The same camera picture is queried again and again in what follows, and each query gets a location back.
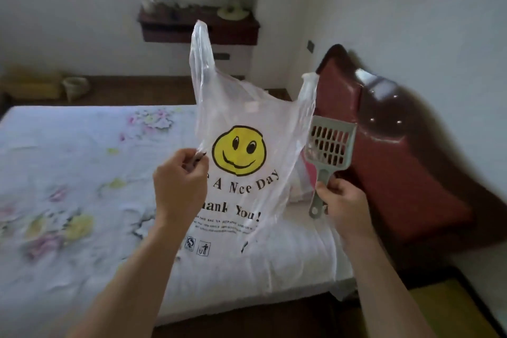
bed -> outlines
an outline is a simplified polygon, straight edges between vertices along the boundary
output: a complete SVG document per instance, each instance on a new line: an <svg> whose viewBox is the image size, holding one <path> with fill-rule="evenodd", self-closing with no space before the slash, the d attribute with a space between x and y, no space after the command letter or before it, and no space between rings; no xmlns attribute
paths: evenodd
<svg viewBox="0 0 507 338"><path fill-rule="evenodd" d="M0 336L59 335L153 222L152 172L196 146L195 106L14 107L0 123ZM177 257L157 324L353 287L326 220L290 204L249 255Z"/></svg>

yellow smiley face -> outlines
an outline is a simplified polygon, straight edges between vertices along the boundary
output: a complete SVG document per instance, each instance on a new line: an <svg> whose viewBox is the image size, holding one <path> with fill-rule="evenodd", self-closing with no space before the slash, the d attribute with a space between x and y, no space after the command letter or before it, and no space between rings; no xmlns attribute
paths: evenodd
<svg viewBox="0 0 507 338"><path fill-rule="evenodd" d="M253 174L266 161L262 134L247 126L234 126L218 137L212 149L215 164L238 177Z"/></svg>

hand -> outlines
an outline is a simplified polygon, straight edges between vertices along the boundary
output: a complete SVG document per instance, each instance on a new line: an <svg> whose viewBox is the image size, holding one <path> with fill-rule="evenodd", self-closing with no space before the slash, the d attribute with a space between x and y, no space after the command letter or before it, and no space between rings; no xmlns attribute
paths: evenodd
<svg viewBox="0 0 507 338"><path fill-rule="evenodd" d="M204 156L195 169L188 173L183 164L190 162L197 150L178 150L171 159L159 166L153 174L157 214L155 225L169 226L181 234L192 224L206 200L209 159Z"/></svg>
<svg viewBox="0 0 507 338"><path fill-rule="evenodd" d="M344 179L332 177L326 187L317 182L315 190L327 203L327 213L345 244L352 240L377 240L366 194Z"/></svg>

smiley face mouth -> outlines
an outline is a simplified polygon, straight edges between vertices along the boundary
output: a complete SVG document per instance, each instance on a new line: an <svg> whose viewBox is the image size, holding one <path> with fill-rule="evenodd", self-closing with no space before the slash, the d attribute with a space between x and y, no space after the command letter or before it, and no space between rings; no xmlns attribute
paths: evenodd
<svg viewBox="0 0 507 338"><path fill-rule="evenodd" d="M225 152L224 152L224 151L222 151L222 156L224 157L224 161L225 161L225 163L227 163L227 164L229 164L229 165L231 165L231 166L234 166L235 168L239 168L239 169L242 169L242 168L248 168L248 167L250 167L250 166L251 166L251 165L255 162L255 160L254 160L254 161L253 161L252 163L250 163L248 166L238 166L238 165L235 165L234 163L232 163L230 160L228 160L228 159L227 159L227 157L225 156Z"/></svg>

smiley face eye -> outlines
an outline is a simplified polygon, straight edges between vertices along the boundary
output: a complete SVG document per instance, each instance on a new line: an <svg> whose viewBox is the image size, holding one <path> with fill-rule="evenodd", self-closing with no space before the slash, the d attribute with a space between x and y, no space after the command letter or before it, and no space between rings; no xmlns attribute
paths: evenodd
<svg viewBox="0 0 507 338"><path fill-rule="evenodd" d="M249 154L253 154L255 152L255 149L257 148L257 142L255 140L252 140L248 146L246 147L246 152Z"/></svg>
<svg viewBox="0 0 507 338"><path fill-rule="evenodd" d="M232 141L232 148L237 150L238 147L239 147L239 138L235 137L234 140Z"/></svg>

